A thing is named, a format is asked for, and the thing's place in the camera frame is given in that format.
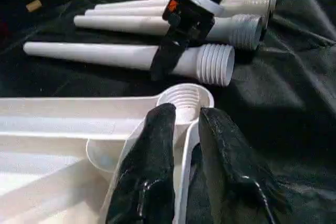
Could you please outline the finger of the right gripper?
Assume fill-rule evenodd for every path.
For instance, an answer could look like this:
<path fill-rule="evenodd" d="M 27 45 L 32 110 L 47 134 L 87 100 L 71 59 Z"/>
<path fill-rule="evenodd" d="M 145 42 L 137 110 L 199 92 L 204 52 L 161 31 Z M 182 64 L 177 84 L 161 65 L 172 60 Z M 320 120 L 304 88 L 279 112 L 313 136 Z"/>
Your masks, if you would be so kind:
<path fill-rule="evenodd" d="M 164 79 L 177 66 L 179 59 L 186 50 L 190 40 L 184 36 L 170 36 L 166 34 L 151 62 L 151 79 Z"/>

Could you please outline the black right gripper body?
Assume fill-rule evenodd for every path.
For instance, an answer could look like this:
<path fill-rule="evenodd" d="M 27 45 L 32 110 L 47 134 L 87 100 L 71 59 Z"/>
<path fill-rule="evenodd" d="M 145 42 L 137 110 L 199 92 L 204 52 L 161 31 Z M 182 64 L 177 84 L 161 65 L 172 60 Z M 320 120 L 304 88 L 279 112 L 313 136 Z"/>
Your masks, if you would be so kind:
<path fill-rule="evenodd" d="M 162 43 L 180 47 L 204 39 L 214 25 L 214 14 L 191 0 L 169 0 L 162 18 L 169 24 Z"/>

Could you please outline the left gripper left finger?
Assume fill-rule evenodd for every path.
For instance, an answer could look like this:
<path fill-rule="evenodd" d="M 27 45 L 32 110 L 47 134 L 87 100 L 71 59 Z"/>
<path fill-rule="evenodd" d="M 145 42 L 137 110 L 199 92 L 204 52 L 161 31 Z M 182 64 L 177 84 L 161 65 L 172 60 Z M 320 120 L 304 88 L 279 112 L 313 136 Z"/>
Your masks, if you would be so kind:
<path fill-rule="evenodd" d="M 164 103 L 146 115 L 120 164 L 105 223 L 172 223 L 175 110 Z"/>

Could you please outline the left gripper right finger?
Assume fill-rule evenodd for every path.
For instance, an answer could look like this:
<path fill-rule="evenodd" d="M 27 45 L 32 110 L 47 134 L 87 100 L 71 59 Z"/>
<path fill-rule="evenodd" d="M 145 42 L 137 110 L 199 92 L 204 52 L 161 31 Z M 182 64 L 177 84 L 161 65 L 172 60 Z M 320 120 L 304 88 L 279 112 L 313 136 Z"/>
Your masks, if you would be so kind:
<path fill-rule="evenodd" d="M 201 108 L 187 223 L 291 223 L 292 205 L 230 116 Z"/>

